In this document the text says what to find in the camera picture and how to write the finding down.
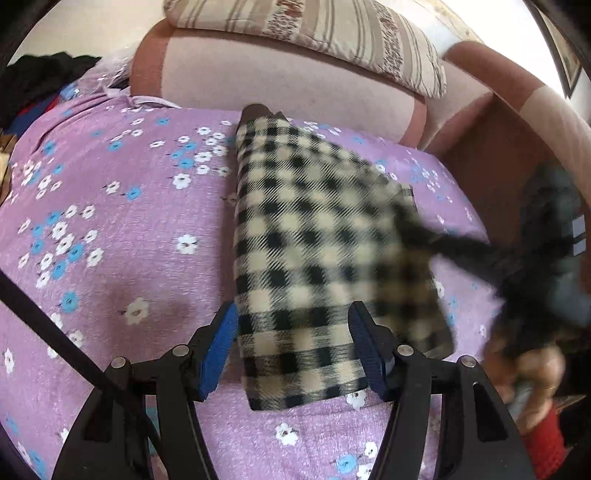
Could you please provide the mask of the person right hand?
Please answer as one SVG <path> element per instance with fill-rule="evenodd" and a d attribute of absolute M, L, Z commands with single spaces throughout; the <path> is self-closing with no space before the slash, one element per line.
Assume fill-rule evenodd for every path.
<path fill-rule="evenodd" d="M 516 359 L 504 355 L 505 340 L 493 334 L 483 350 L 482 366 L 504 403 L 516 396 L 515 386 L 530 386 L 529 398 L 515 424 L 522 435 L 540 424 L 554 406 L 554 395 L 563 379 L 565 358 L 556 344 L 528 351 Z"/>

